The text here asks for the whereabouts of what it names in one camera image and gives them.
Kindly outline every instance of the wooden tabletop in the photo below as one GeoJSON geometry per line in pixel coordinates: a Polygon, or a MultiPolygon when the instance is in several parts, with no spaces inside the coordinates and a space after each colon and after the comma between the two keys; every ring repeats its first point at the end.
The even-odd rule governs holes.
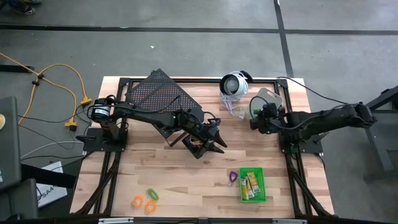
{"type": "MultiPolygon", "coordinates": [[[[104,77],[99,98],[116,94],[120,77],[104,77]]],[[[294,111],[310,111],[305,88],[288,80],[294,111]]],[[[290,218],[294,216],[284,155],[277,134],[252,131],[248,121],[233,118],[220,106],[219,85],[214,83],[180,83],[204,111],[221,118],[221,137],[225,154],[207,152],[195,159],[182,142],[169,147],[151,124],[129,119],[129,138],[122,154],[114,195],[112,215],[130,217],[229,217],[290,218]],[[240,167],[263,167],[267,202],[242,203],[239,183],[228,186],[228,174],[240,167]],[[157,210],[149,215],[144,208],[132,208],[136,194],[145,195],[153,188],[159,194],[157,210]]],[[[260,88],[274,91],[272,85],[249,84],[249,93],[238,103],[244,107],[260,88]]],[[[94,192],[100,179],[103,152],[94,152],[82,164],[71,212],[77,211],[94,192]]],[[[303,155],[307,184],[324,208],[333,213],[325,171],[320,158],[303,155]]],[[[301,209],[302,193],[298,187],[301,209]]],[[[108,188],[104,191],[105,205],[108,188]]]]}

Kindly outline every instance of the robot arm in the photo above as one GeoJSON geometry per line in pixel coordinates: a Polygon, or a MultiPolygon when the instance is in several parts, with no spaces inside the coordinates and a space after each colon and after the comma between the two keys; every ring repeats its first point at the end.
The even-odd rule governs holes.
{"type": "Polygon", "coordinates": [[[304,111],[284,113],[269,103],[250,120],[251,129],[262,134],[282,132],[291,143],[309,139],[311,136],[326,133],[343,127],[369,128],[376,122],[370,109],[358,103],[339,105],[327,111],[307,113],[304,111]]]}
{"type": "Polygon", "coordinates": [[[217,142],[227,147],[218,130],[221,119],[214,117],[208,119],[209,123],[202,123],[200,115],[203,117],[203,112],[199,108],[162,113],[136,108],[135,105],[125,102],[118,103],[113,98],[107,97],[95,100],[91,119],[101,125],[103,138],[109,143],[118,141],[119,128],[115,124],[116,121],[127,118],[153,124],[162,132],[174,133],[184,130],[188,136],[182,141],[197,159],[206,151],[224,153],[214,145],[214,142],[217,142]]]}

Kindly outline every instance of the white paper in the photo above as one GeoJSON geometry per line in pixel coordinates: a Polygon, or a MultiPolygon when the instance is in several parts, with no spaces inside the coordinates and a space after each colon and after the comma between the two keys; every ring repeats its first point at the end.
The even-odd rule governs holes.
{"type": "MultiPolygon", "coordinates": [[[[62,166],[61,162],[58,161],[48,166],[45,166],[42,169],[63,173],[61,166],[62,166]]],[[[39,208],[68,195],[67,189],[65,187],[56,187],[47,184],[36,184],[36,186],[42,193],[42,198],[38,201],[39,208]]],[[[36,190],[36,192],[37,192],[37,198],[40,198],[39,191],[36,190]]]]}

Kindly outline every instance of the orange ring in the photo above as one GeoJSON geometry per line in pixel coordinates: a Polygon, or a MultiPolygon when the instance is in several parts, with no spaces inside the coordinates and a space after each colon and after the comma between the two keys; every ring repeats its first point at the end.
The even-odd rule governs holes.
{"type": "Polygon", "coordinates": [[[156,202],[154,200],[149,200],[146,204],[145,204],[145,212],[146,213],[152,213],[156,210],[156,202]]]}
{"type": "Polygon", "coordinates": [[[134,197],[134,200],[131,202],[131,206],[132,207],[141,207],[143,202],[144,202],[144,196],[143,195],[136,195],[134,197]]]}

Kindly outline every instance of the purple clip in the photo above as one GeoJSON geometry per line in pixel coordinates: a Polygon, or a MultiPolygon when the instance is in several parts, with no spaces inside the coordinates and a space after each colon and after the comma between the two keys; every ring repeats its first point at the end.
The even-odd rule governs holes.
{"type": "Polygon", "coordinates": [[[235,180],[238,178],[238,173],[236,173],[236,172],[234,172],[234,171],[231,171],[230,173],[229,173],[229,181],[231,182],[231,183],[233,183],[233,182],[235,182],[235,180]]]}

